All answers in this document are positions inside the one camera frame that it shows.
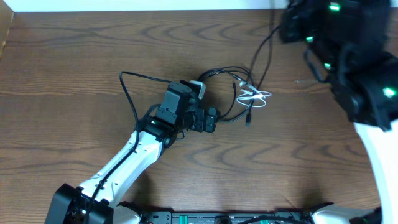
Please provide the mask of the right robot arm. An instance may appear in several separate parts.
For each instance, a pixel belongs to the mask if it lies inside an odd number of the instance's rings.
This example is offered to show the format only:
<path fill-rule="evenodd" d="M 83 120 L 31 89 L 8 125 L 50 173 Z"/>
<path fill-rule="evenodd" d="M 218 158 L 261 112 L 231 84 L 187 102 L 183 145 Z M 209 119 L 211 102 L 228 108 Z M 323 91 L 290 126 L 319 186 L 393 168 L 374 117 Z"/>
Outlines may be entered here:
<path fill-rule="evenodd" d="M 397 222 L 397 57 L 385 50 L 389 0 L 291 1 L 279 26 L 281 41 L 307 43 L 327 75 L 309 63 L 314 77 L 330 85 L 354 124 L 371 163 L 380 207 L 344 208 L 334 203 L 309 212 L 311 223 Z"/>

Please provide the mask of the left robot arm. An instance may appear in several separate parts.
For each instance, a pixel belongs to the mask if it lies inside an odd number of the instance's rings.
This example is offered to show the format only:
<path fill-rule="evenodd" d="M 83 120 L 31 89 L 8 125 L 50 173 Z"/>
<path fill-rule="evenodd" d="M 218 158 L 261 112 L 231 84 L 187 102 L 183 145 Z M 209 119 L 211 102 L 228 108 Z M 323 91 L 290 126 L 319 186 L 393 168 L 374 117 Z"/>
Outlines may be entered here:
<path fill-rule="evenodd" d="M 63 184 L 54 194 L 46 223 L 139 223 L 141 214 L 120 203 L 136 179 L 169 148 L 179 134 L 215 130 L 219 111 L 201 108 L 203 82 L 170 82 L 163 102 L 137 121 L 124 147 L 78 187 Z"/>

